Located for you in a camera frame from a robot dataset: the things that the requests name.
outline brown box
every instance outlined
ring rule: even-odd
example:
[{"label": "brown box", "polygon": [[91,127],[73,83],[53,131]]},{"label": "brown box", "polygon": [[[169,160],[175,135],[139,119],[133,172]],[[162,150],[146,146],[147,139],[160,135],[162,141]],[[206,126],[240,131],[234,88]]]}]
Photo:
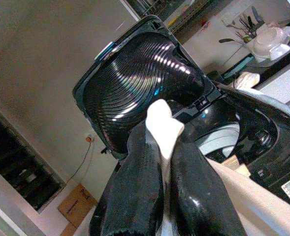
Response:
[{"label": "brown box", "polygon": [[97,205],[97,201],[79,184],[59,205],[58,210],[76,228],[81,224],[89,210]]},{"label": "brown box", "polygon": [[73,236],[75,231],[76,231],[76,227],[73,226],[71,223],[69,223],[66,228],[63,230],[61,236]]}]

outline window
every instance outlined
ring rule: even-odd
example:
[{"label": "window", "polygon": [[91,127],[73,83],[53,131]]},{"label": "window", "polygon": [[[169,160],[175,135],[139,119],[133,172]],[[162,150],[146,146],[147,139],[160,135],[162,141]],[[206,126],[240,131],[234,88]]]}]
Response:
[{"label": "window", "polygon": [[1,115],[0,174],[37,211],[43,209],[63,185],[61,179]]}]

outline cable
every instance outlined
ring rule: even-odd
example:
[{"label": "cable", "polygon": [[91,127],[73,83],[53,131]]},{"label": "cable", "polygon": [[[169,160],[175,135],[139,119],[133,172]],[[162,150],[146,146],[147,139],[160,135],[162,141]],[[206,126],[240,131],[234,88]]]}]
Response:
[{"label": "cable", "polygon": [[88,155],[88,152],[89,152],[89,150],[90,150],[90,147],[91,147],[91,143],[92,142],[89,142],[89,147],[88,147],[88,150],[87,150],[87,152],[86,152],[86,154],[85,154],[85,156],[84,156],[84,159],[82,160],[82,162],[81,162],[81,164],[80,164],[80,166],[77,168],[77,170],[76,170],[76,172],[69,178],[69,180],[67,180],[67,182],[66,182],[66,184],[65,184],[65,186],[67,186],[67,184],[68,184],[68,182],[77,174],[77,172],[79,171],[79,169],[82,167],[82,165],[84,164],[84,162],[85,162],[85,160],[86,160],[86,157],[87,157],[87,155]]},{"label": "cable", "polygon": [[92,161],[92,157],[93,157],[93,154],[94,154],[94,150],[95,150],[95,143],[94,143],[94,145],[92,146],[92,151],[91,151],[91,156],[90,156],[89,164],[88,164],[88,166],[87,166],[87,168],[86,168],[86,171],[85,171],[84,175],[82,176],[80,182],[82,182],[82,180],[85,178],[85,176],[86,176],[86,174],[87,174],[87,172],[88,172],[88,169],[90,168],[91,161]]}]

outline ceiling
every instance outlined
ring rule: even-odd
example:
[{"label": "ceiling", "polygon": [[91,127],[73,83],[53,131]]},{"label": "ceiling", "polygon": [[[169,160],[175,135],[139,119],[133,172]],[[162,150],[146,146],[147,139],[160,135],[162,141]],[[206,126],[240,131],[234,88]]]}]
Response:
[{"label": "ceiling", "polygon": [[0,52],[32,9],[35,0],[0,0]]}]

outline open lid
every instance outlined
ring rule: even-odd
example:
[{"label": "open lid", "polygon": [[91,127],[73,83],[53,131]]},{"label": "open lid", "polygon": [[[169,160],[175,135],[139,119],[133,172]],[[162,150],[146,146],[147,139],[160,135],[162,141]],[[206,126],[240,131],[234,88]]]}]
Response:
[{"label": "open lid", "polygon": [[143,18],[104,48],[73,90],[76,104],[118,159],[154,101],[198,112],[219,95],[156,16]]}]

